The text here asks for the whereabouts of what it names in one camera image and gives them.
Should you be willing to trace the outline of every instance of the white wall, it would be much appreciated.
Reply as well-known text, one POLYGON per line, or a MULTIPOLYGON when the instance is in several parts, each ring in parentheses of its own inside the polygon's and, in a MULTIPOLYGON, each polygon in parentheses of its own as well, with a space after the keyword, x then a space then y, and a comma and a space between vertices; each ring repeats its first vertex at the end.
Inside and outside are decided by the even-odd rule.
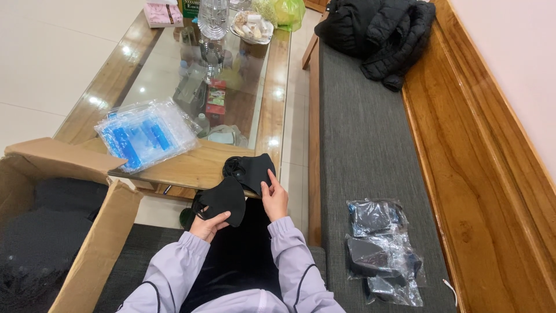
POLYGON ((556 1, 450 1, 556 181, 556 1))

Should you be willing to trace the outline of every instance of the black puffer jacket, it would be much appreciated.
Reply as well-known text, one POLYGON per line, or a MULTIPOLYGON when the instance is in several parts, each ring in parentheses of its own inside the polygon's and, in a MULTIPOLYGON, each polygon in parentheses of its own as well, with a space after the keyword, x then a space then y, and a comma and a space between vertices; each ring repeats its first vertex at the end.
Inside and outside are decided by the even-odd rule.
POLYGON ((430 37, 435 6, 420 0, 332 0, 315 27, 327 45, 363 61, 365 77, 399 91, 430 37))

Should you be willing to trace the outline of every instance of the red box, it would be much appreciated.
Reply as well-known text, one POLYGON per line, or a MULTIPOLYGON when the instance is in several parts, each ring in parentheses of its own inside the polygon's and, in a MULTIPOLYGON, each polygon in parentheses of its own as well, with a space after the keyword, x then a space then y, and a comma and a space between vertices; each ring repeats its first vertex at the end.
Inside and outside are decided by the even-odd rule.
POLYGON ((226 113, 225 96, 226 82, 223 80, 211 80, 207 92, 207 106, 205 110, 211 127, 224 124, 224 114, 226 113))

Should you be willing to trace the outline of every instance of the lavender jacket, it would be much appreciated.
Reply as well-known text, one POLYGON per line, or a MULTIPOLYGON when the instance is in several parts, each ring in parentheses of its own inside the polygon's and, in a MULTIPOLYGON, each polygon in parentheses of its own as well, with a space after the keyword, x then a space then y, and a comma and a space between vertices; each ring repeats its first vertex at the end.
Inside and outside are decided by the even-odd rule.
MULTIPOLYGON (((268 228, 284 301, 268 291, 251 289, 214 299, 194 312, 345 312, 334 300, 334 294, 326 290, 305 239, 291 218, 274 221, 268 228)), ((178 242, 162 248, 148 265, 143 282, 149 283, 135 289, 118 313, 178 313, 209 247, 207 242, 185 232, 178 242)))

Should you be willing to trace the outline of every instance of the white cable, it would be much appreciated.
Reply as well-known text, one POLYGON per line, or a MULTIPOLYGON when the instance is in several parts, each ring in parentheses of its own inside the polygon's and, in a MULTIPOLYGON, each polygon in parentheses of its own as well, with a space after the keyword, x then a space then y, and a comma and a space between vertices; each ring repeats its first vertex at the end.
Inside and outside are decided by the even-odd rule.
POLYGON ((447 280, 443 279, 442 281, 446 284, 446 286, 450 287, 450 289, 452 289, 452 291, 454 292, 455 306, 458 307, 458 295, 455 293, 454 288, 450 286, 450 283, 447 280))

